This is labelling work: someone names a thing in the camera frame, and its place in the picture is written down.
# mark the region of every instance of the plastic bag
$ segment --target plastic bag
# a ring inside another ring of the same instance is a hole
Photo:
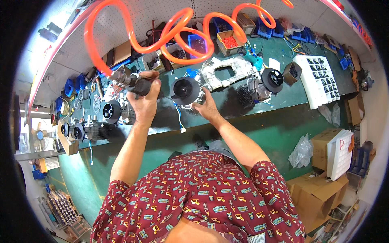
[[[334,107],[332,108],[332,123],[337,128],[340,126],[340,108],[338,103],[335,103]]]
[[[332,123],[331,111],[328,109],[328,107],[326,105],[321,105],[318,107],[318,109],[320,114],[324,116],[329,123]]]
[[[313,32],[313,33],[315,34],[316,44],[318,44],[318,45],[328,44],[324,40],[323,36],[321,36],[319,33],[317,33],[317,32]]]
[[[288,18],[281,17],[278,19],[281,23],[281,26],[285,30],[285,35],[293,35],[293,32],[301,32],[304,30],[304,27],[302,24],[294,24],[292,23]]]
[[[293,152],[289,155],[288,160],[293,168],[301,168],[308,166],[310,158],[313,156],[314,147],[312,142],[308,140],[308,133],[302,136],[294,147]]]

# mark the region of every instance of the white foam tray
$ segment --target white foam tray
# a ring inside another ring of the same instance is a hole
[[[323,56],[296,56],[293,58],[293,61],[303,70],[301,81],[311,109],[317,109],[323,104],[340,100],[338,86],[327,58]]]

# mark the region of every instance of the red patterned shirt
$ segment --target red patterned shirt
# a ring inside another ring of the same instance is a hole
[[[161,242],[180,217],[230,242],[266,234],[266,242],[303,243],[304,226],[283,177],[268,161],[247,178],[232,159],[212,151],[178,155],[132,186],[113,181],[91,242]]]

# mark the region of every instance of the coiled hose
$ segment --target coiled hose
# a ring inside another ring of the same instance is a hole
[[[289,0],[282,0],[285,5],[287,5],[290,8],[293,8],[293,4]],[[122,15],[124,19],[124,24],[127,29],[127,34],[130,39],[131,45],[133,46],[134,50],[136,50],[138,53],[150,53],[153,51],[156,51],[158,49],[161,49],[162,54],[170,61],[179,63],[179,64],[184,64],[184,65],[191,65],[191,64],[196,64],[203,62],[210,58],[214,52],[214,45],[213,42],[210,39],[210,33],[209,33],[209,22],[213,17],[219,17],[227,21],[234,29],[235,35],[238,38],[240,42],[246,43],[247,38],[242,30],[242,28],[237,24],[237,16],[240,10],[243,8],[254,8],[257,10],[259,17],[263,21],[263,23],[268,26],[269,28],[274,29],[275,28],[275,21],[274,18],[269,14],[268,11],[260,7],[261,0],[257,0],[256,4],[253,3],[242,3],[238,5],[234,11],[232,12],[232,16],[229,17],[225,14],[219,13],[219,12],[211,12],[208,13],[203,20],[203,30],[204,32],[201,32],[199,30],[195,30],[193,28],[185,27],[189,20],[193,16],[193,9],[191,8],[184,8],[180,11],[178,11],[166,24],[164,29],[162,30],[161,33],[161,38],[159,41],[155,42],[154,44],[148,46],[148,47],[142,47],[139,45],[139,43],[136,40],[135,33],[134,33],[134,28],[132,25],[131,21],[131,16],[130,12],[127,9],[127,6],[121,2],[120,0],[105,0],[101,2],[95,9],[93,9],[92,13],[89,15],[88,20],[85,25],[85,31],[84,31],[84,41],[86,44],[87,51],[92,59],[93,64],[103,72],[107,76],[111,76],[112,70],[104,63],[104,61],[101,59],[97,48],[95,41],[93,40],[93,25],[95,23],[95,19],[98,15],[98,13],[106,6],[113,5],[115,6],[120,14]],[[176,26],[174,26],[172,29],[170,29],[174,23],[180,18],[182,19],[178,21]],[[197,34],[200,37],[202,37],[208,47],[208,52],[205,54],[201,54],[192,48],[190,48],[180,37],[180,32],[181,31],[188,31],[193,34]],[[166,49],[165,44],[174,38],[176,42],[179,44],[180,47],[182,47],[185,51],[188,53],[196,56],[197,58],[195,59],[179,59],[174,56],[172,56]]]

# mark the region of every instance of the green floor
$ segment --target green floor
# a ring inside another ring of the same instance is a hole
[[[335,102],[328,104],[330,110]],[[344,105],[341,108],[341,127],[346,128]],[[288,161],[289,154],[301,136],[309,138],[327,128],[334,127],[320,115],[317,109],[311,110],[308,104],[297,105],[262,114],[248,115],[230,122],[258,143],[267,153],[278,170],[289,180],[312,170],[311,165],[293,169]],[[160,133],[148,137],[139,177],[166,162],[174,151],[183,153],[193,150],[192,135],[197,133],[205,140],[210,139],[213,127],[210,124],[179,131]],[[109,143],[92,147],[93,166],[90,166],[91,152],[80,150],[78,154],[59,156],[60,167],[48,172],[49,180],[71,196],[76,208],[92,225],[97,217],[102,201],[107,193],[110,169],[123,143]]]

